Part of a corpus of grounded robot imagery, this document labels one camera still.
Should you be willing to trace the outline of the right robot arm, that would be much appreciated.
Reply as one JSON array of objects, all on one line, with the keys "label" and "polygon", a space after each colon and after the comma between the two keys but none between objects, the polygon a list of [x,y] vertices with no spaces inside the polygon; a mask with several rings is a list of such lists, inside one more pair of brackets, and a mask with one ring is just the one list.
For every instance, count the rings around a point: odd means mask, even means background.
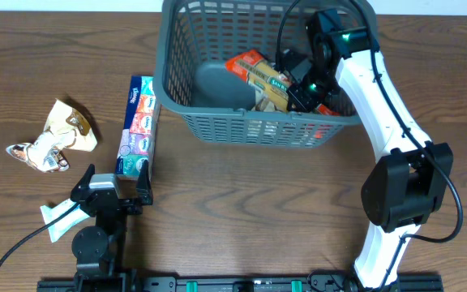
[{"label": "right robot arm", "polygon": [[344,279],[346,291],[398,291],[397,269],[410,241],[437,212],[449,174],[448,144],[437,144],[415,122],[395,89],[375,37],[375,13],[364,1],[333,1],[306,22],[311,56],[276,52],[276,69],[291,79],[288,110],[311,112],[344,93],[368,134],[375,167],[361,190],[369,228]]}]

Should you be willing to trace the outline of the Kleenex tissue multipack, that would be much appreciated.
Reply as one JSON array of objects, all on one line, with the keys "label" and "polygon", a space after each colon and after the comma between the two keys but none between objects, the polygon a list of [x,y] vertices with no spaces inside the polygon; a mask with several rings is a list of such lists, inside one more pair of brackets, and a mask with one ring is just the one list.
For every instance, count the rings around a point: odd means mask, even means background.
[{"label": "Kleenex tissue multipack", "polygon": [[132,76],[115,167],[118,177],[136,180],[145,161],[148,162],[149,177],[152,177],[160,109],[161,104],[153,90],[153,78]]}]

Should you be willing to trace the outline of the red orange pasta package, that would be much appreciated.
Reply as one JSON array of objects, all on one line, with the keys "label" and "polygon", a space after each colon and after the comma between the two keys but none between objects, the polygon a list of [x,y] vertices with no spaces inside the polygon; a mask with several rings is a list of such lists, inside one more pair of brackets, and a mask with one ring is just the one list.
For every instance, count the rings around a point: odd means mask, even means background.
[{"label": "red orange pasta package", "polygon": [[[277,71],[276,64],[270,63],[255,49],[229,59],[225,63],[225,68],[254,88],[255,91],[285,93],[288,96],[287,89],[291,85],[297,84],[297,81],[290,81],[284,73]],[[310,113],[328,116],[339,115],[338,112],[323,104],[319,104]]]}]

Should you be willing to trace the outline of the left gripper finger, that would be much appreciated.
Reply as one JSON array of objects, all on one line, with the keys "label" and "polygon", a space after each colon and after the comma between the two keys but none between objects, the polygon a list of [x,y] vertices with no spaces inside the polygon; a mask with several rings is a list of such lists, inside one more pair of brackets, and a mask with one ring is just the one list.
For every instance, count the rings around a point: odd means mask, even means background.
[{"label": "left gripper finger", "polygon": [[74,202],[85,201],[86,198],[90,195],[90,182],[92,176],[95,174],[94,164],[90,164],[85,171],[82,178],[76,183],[74,188],[71,191],[71,200]]},{"label": "left gripper finger", "polygon": [[144,160],[136,183],[136,193],[142,205],[152,205],[152,186],[149,177],[149,161]]}]

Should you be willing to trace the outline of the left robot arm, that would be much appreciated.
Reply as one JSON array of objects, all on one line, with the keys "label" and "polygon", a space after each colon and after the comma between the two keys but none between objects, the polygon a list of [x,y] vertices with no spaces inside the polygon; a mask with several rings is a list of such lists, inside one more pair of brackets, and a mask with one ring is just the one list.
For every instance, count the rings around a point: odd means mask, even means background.
[{"label": "left robot arm", "polygon": [[141,291],[134,269],[122,266],[127,218],[143,213],[153,203],[149,162],[141,165],[134,198],[122,198],[116,174],[96,174],[90,165],[71,191],[71,200],[95,219],[80,230],[71,250],[76,258],[77,291]]}]

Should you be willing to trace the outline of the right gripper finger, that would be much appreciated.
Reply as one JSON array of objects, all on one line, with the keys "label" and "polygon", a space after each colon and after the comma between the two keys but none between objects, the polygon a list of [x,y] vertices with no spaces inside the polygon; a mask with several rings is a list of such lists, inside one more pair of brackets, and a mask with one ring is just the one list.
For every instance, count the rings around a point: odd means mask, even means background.
[{"label": "right gripper finger", "polygon": [[276,70],[290,81],[311,81],[312,62],[306,54],[286,49],[277,55]]},{"label": "right gripper finger", "polygon": [[318,90],[315,84],[302,86],[293,84],[287,89],[288,111],[310,113],[323,100],[323,94]]}]

